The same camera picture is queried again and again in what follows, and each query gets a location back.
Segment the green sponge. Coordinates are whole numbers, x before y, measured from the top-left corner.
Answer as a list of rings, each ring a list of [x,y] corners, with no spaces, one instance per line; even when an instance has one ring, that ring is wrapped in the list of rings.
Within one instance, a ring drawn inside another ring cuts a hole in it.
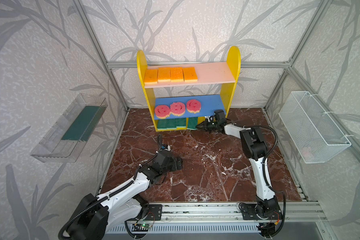
[[[196,126],[198,125],[198,117],[188,118],[188,130],[196,130]]]
[[[186,129],[187,128],[187,119],[186,118],[181,118],[181,119],[176,119],[176,128],[177,129]]]
[[[176,130],[177,129],[177,119],[169,119],[166,122],[167,130]]]
[[[167,119],[158,120],[158,125],[157,125],[158,130],[165,131],[167,128],[168,128],[168,120]]]

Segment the pink smiley sponge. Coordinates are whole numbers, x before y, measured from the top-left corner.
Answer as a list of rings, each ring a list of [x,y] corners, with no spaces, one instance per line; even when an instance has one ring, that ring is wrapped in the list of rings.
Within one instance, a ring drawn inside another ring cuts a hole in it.
[[[196,99],[191,99],[191,100],[187,101],[186,107],[187,107],[187,111],[189,113],[197,114],[200,112],[200,110],[202,108],[202,104],[200,103],[200,101],[198,101]]]
[[[180,117],[186,112],[186,105],[182,102],[174,102],[170,105],[171,114]]]
[[[159,105],[155,107],[155,116],[159,119],[166,119],[171,116],[171,109],[167,105]]]

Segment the orange sponge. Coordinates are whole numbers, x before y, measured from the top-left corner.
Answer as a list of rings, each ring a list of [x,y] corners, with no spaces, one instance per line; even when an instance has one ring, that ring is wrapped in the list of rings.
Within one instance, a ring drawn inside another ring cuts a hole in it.
[[[183,68],[184,82],[194,83],[198,81],[196,69],[194,67]]]
[[[171,75],[172,83],[178,83],[184,81],[183,68],[181,67],[170,68],[170,75]]]
[[[144,76],[145,85],[156,85],[158,83],[158,69],[147,69]]]
[[[171,68],[158,68],[158,82],[166,83],[171,81]]]

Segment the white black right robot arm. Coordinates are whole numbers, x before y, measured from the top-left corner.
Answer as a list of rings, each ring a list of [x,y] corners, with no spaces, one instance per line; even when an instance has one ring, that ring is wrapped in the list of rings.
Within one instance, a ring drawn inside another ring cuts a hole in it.
[[[213,117],[205,119],[196,129],[209,133],[220,132],[241,140],[243,153],[251,163],[256,181],[256,215],[267,220],[273,214],[278,214],[279,220],[284,220],[286,209],[281,210],[276,194],[283,195],[284,204],[286,195],[283,191],[274,190],[268,169],[268,157],[278,144],[274,129],[264,125],[240,126],[231,123],[222,110],[216,110]]]

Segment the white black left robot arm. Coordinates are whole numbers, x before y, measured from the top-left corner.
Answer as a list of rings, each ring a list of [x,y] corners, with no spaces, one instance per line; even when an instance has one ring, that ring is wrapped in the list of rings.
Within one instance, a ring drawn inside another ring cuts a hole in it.
[[[82,198],[71,218],[58,233],[60,240],[101,240],[107,231],[136,217],[148,204],[139,197],[162,176],[183,168],[183,159],[168,149],[160,149],[133,177],[114,189],[98,196],[88,194]]]

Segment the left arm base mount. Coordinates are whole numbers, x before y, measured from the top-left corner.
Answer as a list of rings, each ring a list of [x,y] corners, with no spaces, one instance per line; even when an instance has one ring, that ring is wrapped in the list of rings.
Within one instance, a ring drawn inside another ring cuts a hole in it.
[[[148,204],[142,207],[134,220],[160,221],[163,213],[163,205]]]

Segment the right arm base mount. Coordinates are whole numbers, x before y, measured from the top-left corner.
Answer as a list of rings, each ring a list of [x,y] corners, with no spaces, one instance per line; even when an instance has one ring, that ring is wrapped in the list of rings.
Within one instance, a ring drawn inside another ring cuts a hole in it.
[[[270,200],[257,198],[255,204],[239,203],[239,210],[244,220],[281,220],[283,213],[274,196]]]

